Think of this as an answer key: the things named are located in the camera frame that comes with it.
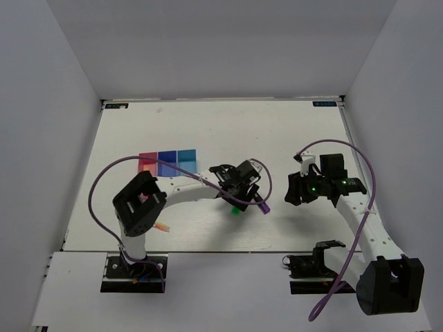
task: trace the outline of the red square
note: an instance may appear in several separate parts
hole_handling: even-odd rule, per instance
[[[139,156],[157,159],[156,152],[148,152],[146,154],[139,154]],[[154,160],[139,159],[138,160],[138,172],[142,172],[147,169],[149,169],[152,176],[157,176],[157,163]]]

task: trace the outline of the white enclosure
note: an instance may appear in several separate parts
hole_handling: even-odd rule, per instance
[[[64,323],[71,320],[72,331],[87,331],[82,327],[101,331],[103,325],[93,317],[111,316],[114,328],[130,331],[133,326],[134,331],[144,331],[141,326],[146,326],[135,322],[144,312],[136,306],[152,305],[144,302],[146,297],[134,297],[134,310],[127,315],[115,307],[127,301],[122,297],[106,300],[108,304],[98,312],[88,311],[90,304],[82,302],[88,296],[88,303],[94,304],[105,298],[94,297],[97,278],[102,273],[98,265],[103,264],[105,252],[116,251],[112,239],[87,220],[84,195],[101,167],[127,154],[197,149],[200,169],[228,158],[236,163],[256,157],[277,174],[275,196],[270,201],[275,212],[270,223],[273,226],[252,211],[242,217],[244,228],[223,229],[216,225],[226,221],[222,212],[214,213],[209,206],[199,207],[196,202],[192,214],[199,212],[210,219],[209,223],[202,217],[197,220],[200,228],[190,229],[190,213],[179,223],[176,219],[169,221],[179,210],[166,210],[168,221],[164,222],[173,229],[168,235],[156,232],[159,237],[147,242],[148,250],[308,251],[312,242],[326,236],[349,243],[352,235],[334,215],[329,202],[315,202],[316,205],[301,210],[281,202],[287,174],[297,171],[297,164],[291,159],[293,153],[312,140],[332,136],[347,139],[345,125],[349,125],[352,139],[368,153],[374,165],[377,207],[387,231],[409,256],[420,258],[425,266],[419,312],[404,317],[366,317],[355,310],[354,298],[352,301],[348,295],[337,295],[330,305],[336,306],[339,313],[332,315],[334,310],[328,313],[327,307],[316,322],[309,324],[306,316],[317,297],[287,297],[287,273],[282,271],[266,271],[257,277],[256,284],[230,283],[235,286],[231,292],[220,294],[220,289],[214,287],[214,293],[205,292],[194,302],[195,308],[209,316],[219,312],[214,317],[226,324],[228,331],[274,328],[266,325],[270,322],[267,317],[282,318],[281,329],[294,329],[298,321],[293,319],[298,317],[304,320],[299,325],[303,331],[443,331],[443,263],[439,248],[443,234],[439,209],[443,192],[442,13],[443,4],[438,0],[1,1],[0,249],[6,258],[0,274],[1,330],[27,332],[31,324],[48,324],[49,332],[68,331]],[[313,109],[308,101],[293,100],[319,95],[337,100],[346,95],[342,111],[345,124],[337,108]],[[128,112],[127,116],[100,110],[100,99],[214,97],[275,100],[198,101],[195,107],[189,101],[131,102],[131,108],[118,110]],[[214,106],[221,104],[224,109]],[[224,138],[218,142],[219,148],[206,140],[209,133],[202,129],[181,129],[186,118],[212,122],[217,119],[217,112],[241,119],[230,124],[236,133],[252,121],[246,116],[259,115],[252,121],[258,134],[253,138],[244,136],[240,145],[229,150],[237,136],[228,135],[225,119],[214,121],[212,135],[218,141]],[[271,133],[261,119],[282,129]],[[143,121],[156,123],[152,137],[143,131]],[[169,122],[176,130],[187,132],[189,141],[179,141],[174,134],[168,134]],[[321,130],[317,132],[310,130],[318,128]],[[115,137],[111,130],[116,130]],[[162,135],[166,140],[154,145],[154,140]],[[252,145],[248,140],[257,140],[260,148],[246,150]],[[315,150],[345,152],[347,167],[356,175],[354,159],[347,149],[328,146]],[[95,201],[99,215],[115,230],[115,220],[110,219],[111,204],[105,206],[105,201],[135,174],[136,163],[118,169],[103,179],[104,187],[98,189]],[[318,209],[312,214],[314,206]],[[293,217],[293,211],[299,214],[299,223],[295,227],[292,221],[280,224],[285,216]],[[257,219],[256,224],[251,223],[252,219]],[[197,232],[203,224],[210,229]],[[204,239],[219,231],[225,232],[223,241]],[[252,239],[246,236],[250,232]],[[62,246],[65,252],[57,252]],[[46,265],[54,252],[42,288]],[[181,259],[197,257],[193,255],[203,254],[172,253],[171,271],[178,271]],[[272,257],[279,254],[218,255],[232,269],[237,269],[236,264],[245,255],[251,255],[250,269],[242,265],[240,270],[252,279],[254,271],[260,269],[260,255],[272,266]],[[72,275],[66,260],[72,263]],[[184,284],[190,289],[195,271],[206,273],[208,278],[218,271],[210,264],[199,269],[187,270],[183,275]],[[270,304],[259,304],[263,296],[257,296],[256,289],[260,282],[270,279],[274,283],[263,294]],[[169,291],[178,289],[174,285],[177,280],[169,280]],[[62,282],[69,282],[69,286],[60,288]],[[211,282],[212,279],[205,279],[200,284],[212,289]],[[179,292],[190,298],[191,294],[183,289]],[[35,311],[40,290],[43,291]],[[67,301],[62,296],[76,292],[84,297]],[[248,298],[258,303],[257,311],[247,305]],[[186,310],[192,308],[183,307],[192,302],[177,302],[179,308],[173,304],[163,299],[161,305],[165,310],[177,309],[177,316],[165,331],[181,330],[177,320],[187,317]],[[281,306],[280,310],[273,311],[277,306]],[[236,311],[238,319],[232,323],[221,317],[233,317],[234,308],[245,308],[246,317],[261,315],[260,310],[268,316],[260,316],[255,323],[252,318],[242,321],[241,311]],[[152,317],[160,317],[155,315],[155,308],[152,310]],[[347,321],[345,315],[352,319]],[[192,317],[195,322],[184,324],[182,331],[207,331],[213,327],[207,317]],[[164,326],[157,323],[157,331],[163,331]]]

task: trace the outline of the black label sticker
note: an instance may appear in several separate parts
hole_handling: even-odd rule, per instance
[[[314,107],[337,107],[336,102],[312,102]]]
[[[123,103],[123,104],[106,104],[105,109],[127,109],[129,104]]]

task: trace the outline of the green block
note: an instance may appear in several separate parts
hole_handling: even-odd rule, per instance
[[[234,216],[238,216],[240,214],[240,209],[238,207],[233,207],[233,209],[231,210],[232,214]]]

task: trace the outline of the blue square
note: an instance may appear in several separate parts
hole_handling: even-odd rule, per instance
[[[196,151],[195,149],[193,150],[180,150],[178,151],[178,155],[179,155],[179,163],[181,161],[196,161]]]
[[[177,166],[177,151],[161,151],[159,152],[159,159]],[[157,174],[164,177],[173,177],[177,176],[177,171],[166,165],[159,164]]]

